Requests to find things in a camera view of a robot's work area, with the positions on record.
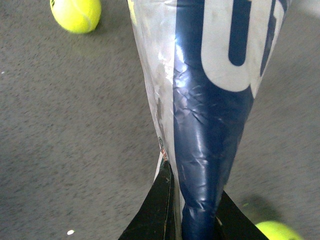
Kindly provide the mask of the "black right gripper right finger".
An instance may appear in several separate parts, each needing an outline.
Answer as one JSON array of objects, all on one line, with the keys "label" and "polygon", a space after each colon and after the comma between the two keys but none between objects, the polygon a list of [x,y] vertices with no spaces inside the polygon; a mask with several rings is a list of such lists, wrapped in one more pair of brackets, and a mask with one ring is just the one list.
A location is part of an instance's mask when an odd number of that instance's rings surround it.
[{"label": "black right gripper right finger", "polygon": [[268,240],[241,212],[225,191],[216,212],[216,240]]}]

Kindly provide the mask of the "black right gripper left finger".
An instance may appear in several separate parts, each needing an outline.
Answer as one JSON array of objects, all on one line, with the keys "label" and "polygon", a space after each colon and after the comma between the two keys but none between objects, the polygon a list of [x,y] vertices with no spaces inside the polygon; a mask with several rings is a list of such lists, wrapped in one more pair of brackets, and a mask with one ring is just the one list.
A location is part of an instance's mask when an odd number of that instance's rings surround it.
[{"label": "black right gripper left finger", "polygon": [[120,240],[173,240],[175,179],[168,161],[164,161],[144,202],[120,235]]}]

